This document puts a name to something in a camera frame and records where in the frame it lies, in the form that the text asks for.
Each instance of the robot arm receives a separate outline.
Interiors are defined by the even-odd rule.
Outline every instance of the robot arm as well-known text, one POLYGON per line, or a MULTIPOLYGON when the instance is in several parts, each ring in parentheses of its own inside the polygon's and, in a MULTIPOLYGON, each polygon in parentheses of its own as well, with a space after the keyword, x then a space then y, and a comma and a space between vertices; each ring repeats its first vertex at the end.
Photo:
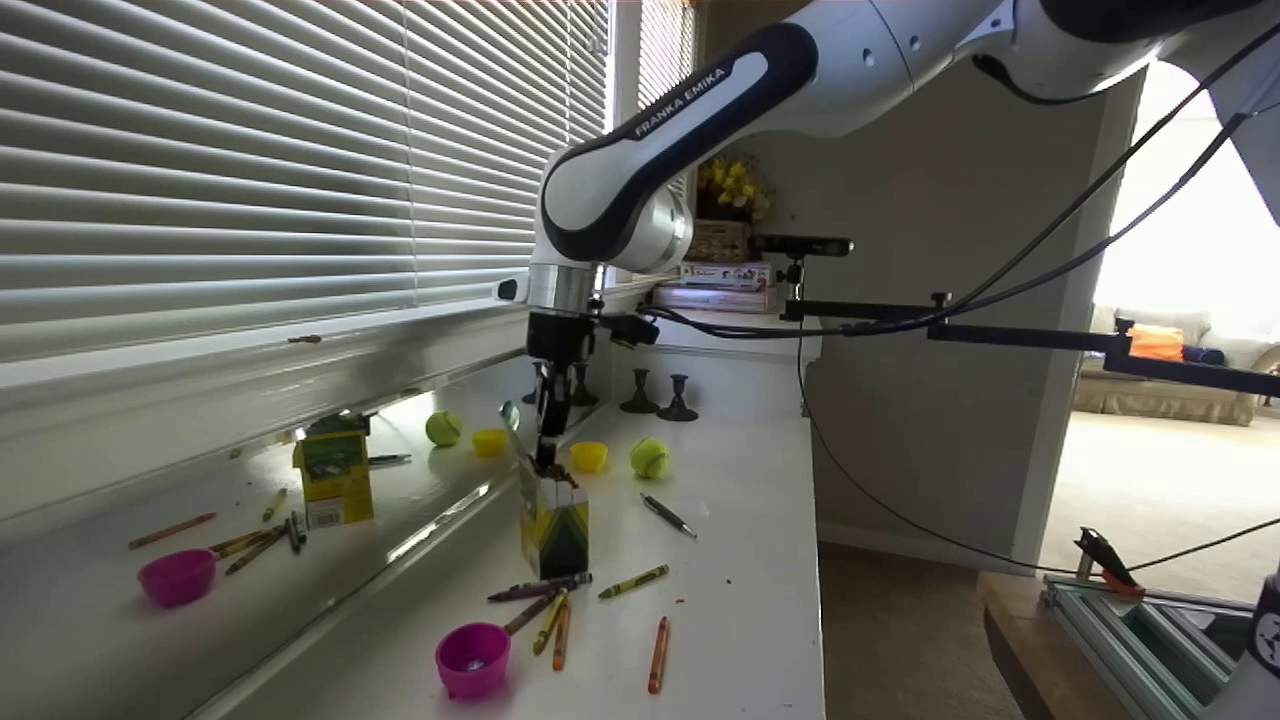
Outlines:
POLYGON ((597 263, 648 271, 689 243, 689 213, 663 192, 675 171, 747 133, 857 133, 966 54, 984 54, 1018 97, 1091 97, 1175 49, 1184 29, 1242 3, 1258 0, 813 0, 573 149, 542 181, 526 277, 535 458, 556 455, 567 421, 597 263))

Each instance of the pink cup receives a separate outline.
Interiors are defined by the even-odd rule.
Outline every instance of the pink cup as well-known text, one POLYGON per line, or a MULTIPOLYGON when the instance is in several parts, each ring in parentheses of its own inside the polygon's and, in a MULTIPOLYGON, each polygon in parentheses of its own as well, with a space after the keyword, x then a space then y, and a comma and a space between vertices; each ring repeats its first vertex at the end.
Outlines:
POLYGON ((436 649, 436 673, 453 699, 483 699, 507 681, 511 634, 498 624, 463 624, 436 649))
POLYGON ((161 609, 197 604, 215 574, 215 556, 203 546, 173 553, 136 570, 148 598, 161 609))

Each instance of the white wall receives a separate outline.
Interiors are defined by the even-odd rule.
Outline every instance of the white wall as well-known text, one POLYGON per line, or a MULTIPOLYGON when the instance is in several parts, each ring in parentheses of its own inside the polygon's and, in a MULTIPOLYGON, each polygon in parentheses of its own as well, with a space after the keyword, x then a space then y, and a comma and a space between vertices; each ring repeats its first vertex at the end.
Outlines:
MULTIPOLYGON (((782 3, 712 0, 705 49, 761 29, 782 3)), ((741 142, 774 189, 771 230, 842 230, 851 261, 807 269, 821 299, 903 299, 984 280, 1091 174, 1131 128, 1131 89, 1070 107, 1031 107, 981 72, 951 69, 887 119, 849 140, 751 137, 741 142)), ((1070 220, 1034 269, 1085 234, 1070 220)), ((1094 269, 981 324, 1085 329, 1094 269)), ((837 458, 898 510, 991 553, 1034 556, 1066 421, 1070 357, 1018 347, 829 340, 813 367, 813 421, 837 458)), ((830 539, 956 556, 877 510, 817 445, 830 539)))

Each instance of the white table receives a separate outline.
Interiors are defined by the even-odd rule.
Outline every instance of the white table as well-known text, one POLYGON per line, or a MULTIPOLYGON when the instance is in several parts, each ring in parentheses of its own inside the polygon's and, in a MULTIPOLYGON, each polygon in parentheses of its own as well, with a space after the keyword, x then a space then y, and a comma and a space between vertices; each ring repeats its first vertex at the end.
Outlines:
POLYGON ((533 655, 535 624, 511 643, 511 682, 478 702, 453 702, 436 681, 436 639, 467 621, 502 624, 520 604, 483 596, 533 581, 514 542, 514 493, 457 527, 392 583, 365 592, 332 624, 228 689, 199 715, 823 715, 823 634, 807 421, 696 421, 597 412, 578 434, 611 445, 611 473, 591 481, 591 574, 573 596, 567 667, 533 655), (675 473, 648 486, 696 539, 658 523, 627 475, 641 434, 673 445, 675 473), (611 581, 668 562, 673 574, 618 598, 611 581), (668 689, 648 695, 648 650, 673 617, 668 689))

